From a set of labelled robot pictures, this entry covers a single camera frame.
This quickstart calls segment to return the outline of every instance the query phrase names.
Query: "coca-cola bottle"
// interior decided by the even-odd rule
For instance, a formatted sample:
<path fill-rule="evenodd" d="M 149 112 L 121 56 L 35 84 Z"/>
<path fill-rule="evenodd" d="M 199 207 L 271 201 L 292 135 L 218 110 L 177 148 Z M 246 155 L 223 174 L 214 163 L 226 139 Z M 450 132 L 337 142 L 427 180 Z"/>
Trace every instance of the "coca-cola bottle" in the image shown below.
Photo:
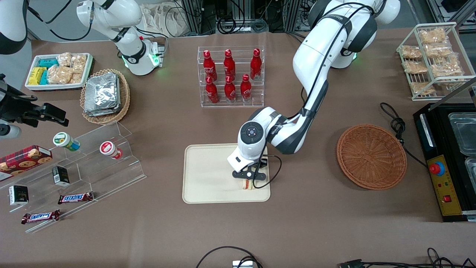
<path fill-rule="evenodd" d="M 205 50 L 203 51 L 203 68 L 205 69 L 205 73 L 207 76 L 211 77 L 213 81 L 217 80 L 217 69 L 215 68 L 215 62 L 210 56 L 210 51 Z"/>
<path fill-rule="evenodd" d="M 261 79 L 261 65 L 263 62 L 261 61 L 261 57 L 259 56 L 260 51 L 259 49 L 255 48 L 253 50 L 253 58 L 251 59 L 251 72 L 249 73 L 252 80 L 260 80 Z"/>
<path fill-rule="evenodd" d="M 236 75 L 235 61 L 231 57 L 231 50 L 229 49 L 225 50 L 223 66 L 225 68 L 225 75 L 231 77 L 231 80 L 234 81 Z"/>
<path fill-rule="evenodd" d="M 233 80 L 231 76 L 227 75 L 225 77 L 225 96 L 227 97 L 227 103 L 232 104 L 237 101 L 236 93 L 235 93 L 235 85 L 233 84 Z"/>
<path fill-rule="evenodd" d="M 207 82 L 205 90 L 207 91 L 208 99 L 212 104 L 218 103 L 220 101 L 220 97 L 218 96 L 217 86 L 215 86 L 212 81 L 212 78 L 209 76 L 205 78 L 205 82 Z"/>
<path fill-rule="evenodd" d="M 243 81 L 239 86 L 241 91 L 241 99 L 243 99 L 244 103 L 249 103 L 251 101 L 251 82 L 249 81 L 249 75 L 243 75 Z"/>

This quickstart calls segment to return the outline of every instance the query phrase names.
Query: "brown tablecloth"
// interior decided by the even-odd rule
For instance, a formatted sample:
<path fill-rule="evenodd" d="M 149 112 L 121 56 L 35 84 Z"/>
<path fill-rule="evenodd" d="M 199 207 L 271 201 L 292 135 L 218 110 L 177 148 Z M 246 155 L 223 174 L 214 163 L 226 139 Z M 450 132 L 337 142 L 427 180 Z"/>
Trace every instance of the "brown tablecloth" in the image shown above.
<path fill-rule="evenodd" d="M 411 115 L 425 103 L 410 100 L 395 55 L 409 31 L 378 31 L 349 68 L 330 71 L 327 96 L 304 146 L 282 156 L 283 168 L 267 202 L 201 205 L 182 201 L 185 148 L 236 142 L 254 109 L 200 107 L 197 47 L 265 45 L 265 105 L 291 115 L 302 105 L 301 84 L 292 70 L 296 40 L 270 33 L 172 39 L 164 67 L 143 77 L 128 72 L 110 41 L 34 42 L 33 55 L 89 52 L 95 71 L 123 72 L 131 105 L 121 122 L 133 133 L 132 152 L 148 177 L 35 234 L 23 233 L 20 218 L 8 213 L 2 196 L 0 267 L 194 267 L 222 245 L 250 250 L 265 267 L 335 267 L 356 258 L 421 263 L 427 247 L 455 261 L 476 257 L 476 225 L 441 223 L 427 170 L 413 159 L 404 179 L 387 191 L 359 188 L 337 164 L 336 143 L 345 129 L 361 123 L 390 129 L 380 102 L 400 113 L 407 123 L 406 145 L 423 159 Z M 21 138 L 1 142 L 5 154 L 31 144 L 52 147 L 51 137 L 59 131 L 77 136 L 98 127 L 81 116 L 79 92 L 35 95 L 67 111 L 69 127 L 25 126 Z M 271 173 L 276 168 L 272 163 Z M 202 266 L 230 267 L 243 256 L 222 250 Z"/>

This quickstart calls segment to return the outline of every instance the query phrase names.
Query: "teal package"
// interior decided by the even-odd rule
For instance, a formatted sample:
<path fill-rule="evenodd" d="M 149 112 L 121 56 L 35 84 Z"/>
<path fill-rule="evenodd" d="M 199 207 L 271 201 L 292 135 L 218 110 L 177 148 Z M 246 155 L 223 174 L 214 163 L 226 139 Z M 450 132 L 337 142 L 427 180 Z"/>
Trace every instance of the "teal package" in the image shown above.
<path fill-rule="evenodd" d="M 40 85 L 47 85 L 48 84 L 48 71 L 44 71 L 41 75 Z"/>
<path fill-rule="evenodd" d="M 56 59 L 43 59 L 38 62 L 38 67 L 46 67 L 49 68 L 53 65 L 58 65 L 58 61 Z"/>

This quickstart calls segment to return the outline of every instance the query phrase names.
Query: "red cookie box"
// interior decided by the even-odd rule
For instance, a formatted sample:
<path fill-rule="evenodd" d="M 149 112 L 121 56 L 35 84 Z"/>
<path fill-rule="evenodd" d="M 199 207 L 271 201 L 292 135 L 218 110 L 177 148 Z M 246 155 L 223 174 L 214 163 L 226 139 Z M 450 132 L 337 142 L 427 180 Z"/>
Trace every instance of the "red cookie box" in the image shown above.
<path fill-rule="evenodd" d="M 0 158 L 0 182 L 51 160 L 51 151 L 38 145 L 4 156 Z"/>

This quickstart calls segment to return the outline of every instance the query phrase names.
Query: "brown wicker basket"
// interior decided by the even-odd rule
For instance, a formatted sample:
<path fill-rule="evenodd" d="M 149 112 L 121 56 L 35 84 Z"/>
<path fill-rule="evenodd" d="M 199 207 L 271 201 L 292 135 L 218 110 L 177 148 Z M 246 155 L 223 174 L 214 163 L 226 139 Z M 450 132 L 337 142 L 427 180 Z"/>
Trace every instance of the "brown wicker basket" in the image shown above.
<path fill-rule="evenodd" d="M 107 114 L 107 115 L 101 115 L 101 116 L 88 116 L 83 112 L 83 117 L 86 118 L 91 123 L 96 123 L 96 124 L 108 124 L 113 121 L 119 121 L 121 120 L 127 113 L 127 110 L 129 109 L 129 104 L 130 104 L 130 90 L 129 90 L 129 85 L 127 84 L 126 78 L 117 70 L 111 70 L 111 69 L 105 69 L 101 70 L 99 72 L 95 72 L 92 76 L 99 76 L 103 75 L 107 72 L 113 72 L 118 75 L 119 77 L 119 90 L 120 90 L 120 103 L 122 105 L 122 109 L 119 111 L 119 113 L 113 113 L 113 114 Z M 83 88 L 81 89 L 81 98 L 79 99 L 79 104 L 81 105 L 81 108 L 84 110 L 84 95 L 86 91 L 86 84 L 83 85 Z"/>
<path fill-rule="evenodd" d="M 407 156 L 400 142 L 389 131 L 371 124 L 353 126 L 341 135 L 337 160 L 349 179 L 371 190 L 397 185 L 407 171 Z"/>

